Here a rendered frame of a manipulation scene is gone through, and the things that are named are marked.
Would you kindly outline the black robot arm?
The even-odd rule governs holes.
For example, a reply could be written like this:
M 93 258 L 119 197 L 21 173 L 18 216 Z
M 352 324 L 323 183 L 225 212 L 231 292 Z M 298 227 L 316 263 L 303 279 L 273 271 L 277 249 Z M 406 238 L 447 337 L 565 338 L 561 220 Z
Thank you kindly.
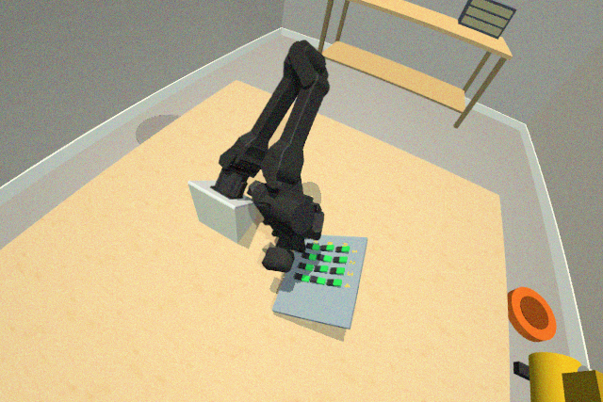
M 266 184 L 254 180 L 246 194 L 265 220 L 288 228 L 292 239 L 319 240 L 323 229 L 325 214 L 313 197 L 303 194 L 301 173 L 305 141 L 330 88 L 325 65 L 325 57 L 308 40 L 290 46 L 281 81 L 252 130 L 220 155 L 222 169 L 210 187 L 229 200 L 243 199 L 248 178 L 261 169 Z M 295 99 L 282 135 L 269 147 Z

